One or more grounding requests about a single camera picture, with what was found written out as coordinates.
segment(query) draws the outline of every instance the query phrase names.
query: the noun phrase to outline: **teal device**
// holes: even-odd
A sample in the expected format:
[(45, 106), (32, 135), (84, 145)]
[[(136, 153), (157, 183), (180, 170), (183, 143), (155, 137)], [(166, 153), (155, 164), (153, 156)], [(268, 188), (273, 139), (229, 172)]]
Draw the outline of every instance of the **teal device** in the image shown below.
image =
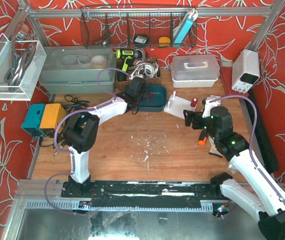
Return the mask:
[(31, 105), (21, 128), (33, 137), (40, 137), (41, 135), (47, 137), (47, 135), (40, 129), (44, 111), (45, 104), (43, 103)]

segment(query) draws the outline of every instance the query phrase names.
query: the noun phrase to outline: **clear acrylic bin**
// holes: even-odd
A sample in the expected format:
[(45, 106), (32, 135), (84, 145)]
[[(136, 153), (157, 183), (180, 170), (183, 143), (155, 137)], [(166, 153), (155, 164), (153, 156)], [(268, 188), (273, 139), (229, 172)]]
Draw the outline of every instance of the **clear acrylic bin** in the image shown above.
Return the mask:
[(47, 56), (42, 44), (38, 40), (16, 42), (16, 52), (18, 54), (21, 54), (29, 44), (36, 45), (36, 50), (20, 84), (9, 86), (9, 84), (5, 82), (5, 75), (10, 68), (11, 41), (2, 34), (0, 36), (0, 43), (4, 44), (4, 47), (0, 52), (0, 100), (30, 101)]

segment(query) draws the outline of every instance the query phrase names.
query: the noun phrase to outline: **container lid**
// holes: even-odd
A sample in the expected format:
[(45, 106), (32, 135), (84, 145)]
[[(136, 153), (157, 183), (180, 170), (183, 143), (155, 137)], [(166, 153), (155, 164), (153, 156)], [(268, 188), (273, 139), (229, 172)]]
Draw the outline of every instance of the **container lid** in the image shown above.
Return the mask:
[(175, 81), (216, 80), (220, 76), (220, 67), (215, 55), (174, 56), (171, 63), (171, 75)]

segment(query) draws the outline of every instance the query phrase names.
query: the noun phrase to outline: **wooden tabletop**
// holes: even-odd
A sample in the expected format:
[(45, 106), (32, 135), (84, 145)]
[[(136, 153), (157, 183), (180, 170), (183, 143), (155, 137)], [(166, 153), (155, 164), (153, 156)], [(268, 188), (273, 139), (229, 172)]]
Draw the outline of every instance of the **wooden tabletop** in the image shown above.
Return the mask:
[[(162, 85), (168, 96), (176, 90), (178, 97), (201, 100), (210, 96), (225, 96), (219, 79), (213, 87), (173, 88), (170, 71), (161, 72)], [(111, 98), (108, 94), (79, 94), (75, 97), (90, 101), (90, 105), (103, 103)], [(57, 95), (56, 103), (66, 104), (64, 95)], [(221, 103), (233, 117), (234, 131), (249, 140), (249, 134), (238, 99), (226, 99)], [(166, 112), (128, 112), (103, 123), (90, 150), (89, 172), (92, 180), (132, 181), (209, 181), (211, 177), (227, 170), (228, 162), (209, 154), (210, 143), (198, 145), (200, 130), (186, 127), (183, 119)], [(45, 139), (43, 145), (52, 143)], [(56, 173), (69, 173), (71, 160), (68, 153), (52, 147), (41, 147), (33, 171), (33, 179), (48, 179)], [(245, 178), (236, 173), (240, 182)]]

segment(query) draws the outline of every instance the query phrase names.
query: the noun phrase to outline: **white electronic device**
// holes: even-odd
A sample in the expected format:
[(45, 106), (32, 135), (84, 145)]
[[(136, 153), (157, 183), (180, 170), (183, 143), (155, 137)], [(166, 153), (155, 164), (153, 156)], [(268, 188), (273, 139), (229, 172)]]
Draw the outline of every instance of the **white electronic device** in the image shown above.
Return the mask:
[(259, 79), (259, 58), (258, 53), (250, 50), (243, 50), (232, 65), (231, 89), (245, 94)]

